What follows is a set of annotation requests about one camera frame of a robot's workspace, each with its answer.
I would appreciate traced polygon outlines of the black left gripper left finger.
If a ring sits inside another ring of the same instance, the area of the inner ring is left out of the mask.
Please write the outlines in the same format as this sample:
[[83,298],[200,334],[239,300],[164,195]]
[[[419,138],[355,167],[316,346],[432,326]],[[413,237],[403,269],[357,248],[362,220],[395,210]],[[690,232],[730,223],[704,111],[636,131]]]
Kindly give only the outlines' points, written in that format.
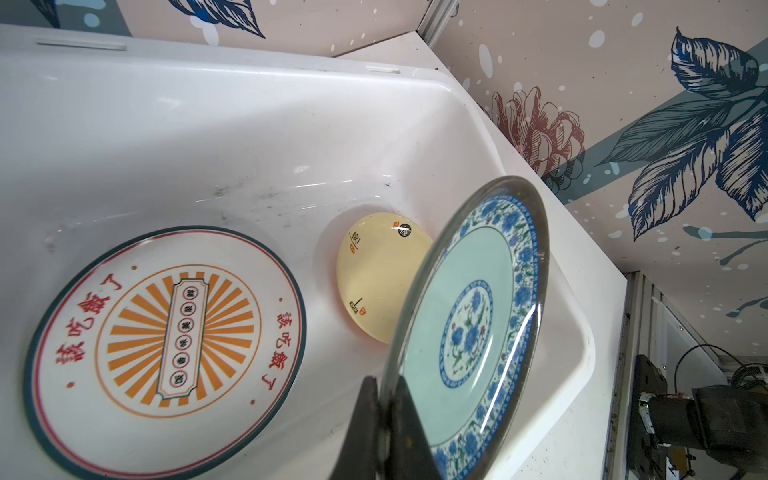
[[373,376],[361,383],[353,414],[330,480],[372,480],[378,469],[380,410]]

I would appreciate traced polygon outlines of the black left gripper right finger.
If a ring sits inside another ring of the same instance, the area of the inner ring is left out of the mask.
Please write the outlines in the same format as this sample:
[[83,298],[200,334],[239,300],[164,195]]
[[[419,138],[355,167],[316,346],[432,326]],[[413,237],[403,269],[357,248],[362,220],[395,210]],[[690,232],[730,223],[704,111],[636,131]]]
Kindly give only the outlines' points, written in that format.
[[388,478],[440,480],[406,379],[398,378],[388,410]]

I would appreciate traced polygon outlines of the green blue floral plate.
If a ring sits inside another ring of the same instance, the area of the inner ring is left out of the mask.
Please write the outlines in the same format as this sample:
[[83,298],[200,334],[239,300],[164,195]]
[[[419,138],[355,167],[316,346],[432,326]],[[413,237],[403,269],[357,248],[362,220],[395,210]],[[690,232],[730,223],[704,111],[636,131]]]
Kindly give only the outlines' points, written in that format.
[[[379,402],[388,417],[406,379],[441,479],[482,478],[499,454],[536,349],[549,260],[540,195],[504,176],[458,209],[414,278]],[[388,477],[388,423],[380,438]]]

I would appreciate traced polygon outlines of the cream yellow plate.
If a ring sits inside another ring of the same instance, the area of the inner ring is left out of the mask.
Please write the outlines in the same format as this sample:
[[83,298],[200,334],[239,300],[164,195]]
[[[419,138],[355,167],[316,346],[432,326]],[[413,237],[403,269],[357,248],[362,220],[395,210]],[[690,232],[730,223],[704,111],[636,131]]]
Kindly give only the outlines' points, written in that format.
[[391,212],[361,218],[347,232],[336,264],[341,302],[368,336],[392,341],[411,284],[433,240],[414,220]]

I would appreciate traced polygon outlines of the white plate orange sunburst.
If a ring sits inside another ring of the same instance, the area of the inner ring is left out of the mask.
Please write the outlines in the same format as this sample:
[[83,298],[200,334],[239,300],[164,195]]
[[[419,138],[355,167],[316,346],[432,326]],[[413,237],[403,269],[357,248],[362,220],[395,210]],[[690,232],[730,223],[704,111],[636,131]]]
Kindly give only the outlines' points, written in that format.
[[277,416],[307,341],[288,265],[245,234],[191,225],[99,256],[58,293],[23,398],[43,451],[83,479],[189,479]]

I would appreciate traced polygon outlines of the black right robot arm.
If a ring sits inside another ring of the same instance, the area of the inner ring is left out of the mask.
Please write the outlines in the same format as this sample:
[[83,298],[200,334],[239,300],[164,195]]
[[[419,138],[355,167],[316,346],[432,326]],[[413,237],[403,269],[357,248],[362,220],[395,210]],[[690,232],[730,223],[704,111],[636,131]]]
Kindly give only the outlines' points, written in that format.
[[626,465],[640,479],[666,475],[672,447],[706,452],[739,474],[767,472],[767,395],[730,385],[671,394],[645,355],[635,359]]

